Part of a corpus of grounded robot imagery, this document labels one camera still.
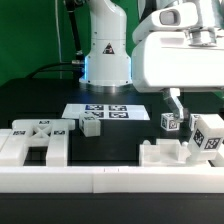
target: white paper sheet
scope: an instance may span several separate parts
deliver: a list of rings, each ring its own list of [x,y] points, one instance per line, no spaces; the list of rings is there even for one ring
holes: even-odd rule
[[[150,120],[143,105],[67,104],[62,118],[78,119],[80,113],[93,113],[106,120]]]

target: black table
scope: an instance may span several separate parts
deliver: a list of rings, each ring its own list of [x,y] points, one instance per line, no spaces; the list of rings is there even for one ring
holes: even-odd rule
[[[70,133],[69,166],[138,166],[138,145],[148,139],[188,141],[188,123],[179,131],[160,128],[170,112],[161,93],[93,93],[71,80],[15,79],[0,88],[0,128],[16,119],[59,119],[67,103],[145,105],[150,121],[102,120],[100,137]],[[223,101],[213,93],[184,93],[191,113],[218,113]],[[30,150],[25,165],[44,165]],[[1,223],[223,223],[224,194],[0,194]]]

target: green wall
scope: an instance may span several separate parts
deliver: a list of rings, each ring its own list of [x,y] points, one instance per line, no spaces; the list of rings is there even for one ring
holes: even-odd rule
[[[136,0],[113,0],[127,13],[127,52],[134,43],[132,32],[138,24]],[[54,0],[1,0],[0,3],[0,85],[25,77],[42,65],[59,61]],[[63,61],[74,59],[70,24],[63,0],[58,0]],[[90,50],[88,6],[77,9],[76,17],[84,53]],[[48,77],[59,77],[48,74]]]

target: white cube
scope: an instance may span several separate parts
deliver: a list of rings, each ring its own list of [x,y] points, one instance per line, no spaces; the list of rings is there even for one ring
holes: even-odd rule
[[[92,113],[79,115],[79,128],[86,137],[100,136],[100,121]]]
[[[180,123],[174,119],[173,113],[161,114],[161,127],[166,131],[177,131],[180,129]]]
[[[191,114],[190,115],[189,127],[190,127],[191,131],[194,131],[194,128],[196,126],[199,116],[200,116],[200,114]]]
[[[188,144],[192,154],[190,160],[215,159],[223,137],[224,121],[219,115],[200,115]]]
[[[160,146],[140,145],[139,166],[158,166],[161,165]]]

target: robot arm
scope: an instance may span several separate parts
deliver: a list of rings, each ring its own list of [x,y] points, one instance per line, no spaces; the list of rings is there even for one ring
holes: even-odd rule
[[[81,88],[112,93],[131,88],[124,10],[111,0],[65,1],[70,3],[70,8],[86,3],[90,10],[91,50],[85,57],[85,74],[79,80]]]
[[[224,27],[222,10],[219,0],[157,0],[156,7],[133,33],[138,44],[132,53],[133,84],[139,92],[162,91],[182,122],[180,90],[224,87],[224,39],[217,35]]]
[[[155,0],[138,0],[139,21],[142,22],[152,12],[156,11]]]

